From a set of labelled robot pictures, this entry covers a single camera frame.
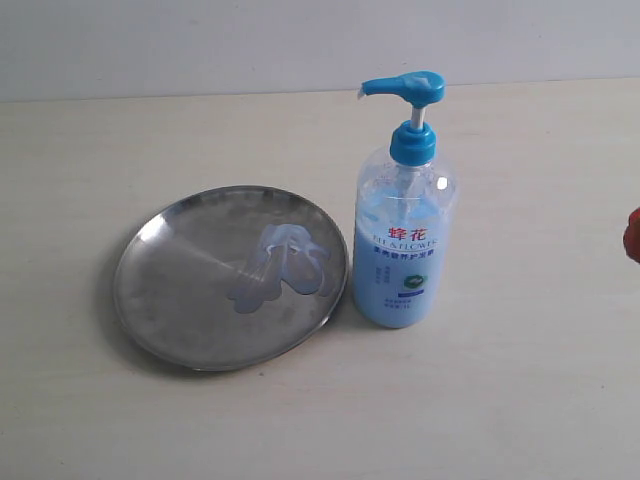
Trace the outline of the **blue pump lotion bottle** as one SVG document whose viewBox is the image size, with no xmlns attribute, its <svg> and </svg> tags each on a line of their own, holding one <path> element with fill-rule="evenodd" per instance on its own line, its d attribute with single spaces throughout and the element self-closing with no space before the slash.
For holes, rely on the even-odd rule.
<svg viewBox="0 0 640 480">
<path fill-rule="evenodd" d="M 352 288 L 356 307 L 386 328 L 425 319 L 448 246 L 457 181 L 426 123 L 445 81 L 418 71 L 362 83 L 363 96 L 395 95 L 411 116 L 362 165 L 355 202 Z"/>
</svg>

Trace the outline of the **pale blue soap blob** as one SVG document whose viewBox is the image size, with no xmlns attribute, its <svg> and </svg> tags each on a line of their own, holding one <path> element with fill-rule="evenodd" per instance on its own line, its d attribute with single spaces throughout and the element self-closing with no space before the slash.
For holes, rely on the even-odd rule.
<svg viewBox="0 0 640 480">
<path fill-rule="evenodd" d="M 329 295 L 334 275 L 329 272 L 331 253 L 297 224 L 267 225 L 236 276 L 227 298 L 240 314 L 257 311 L 263 303 L 282 295 L 287 284 L 300 295 Z"/>
</svg>

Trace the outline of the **round stainless steel plate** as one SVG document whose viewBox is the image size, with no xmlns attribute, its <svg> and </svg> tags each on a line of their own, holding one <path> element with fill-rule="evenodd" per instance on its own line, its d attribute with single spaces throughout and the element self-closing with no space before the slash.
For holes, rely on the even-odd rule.
<svg viewBox="0 0 640 480">
<path fill-rule="evenodd" d="M 297 224 L 331 253 L 329 295 L 282 295 L 240 314 L 227 298 L 269 224 Z M 170 364 L 223 372 L 276 358 L 318 331 L 345 290 L 349 257 L 334 220 L 313 202 L 267 186 L 236 185 L 181 199 L 147 220 L 115 271 L 121 324 L 142 349 Z"/>
</svg>

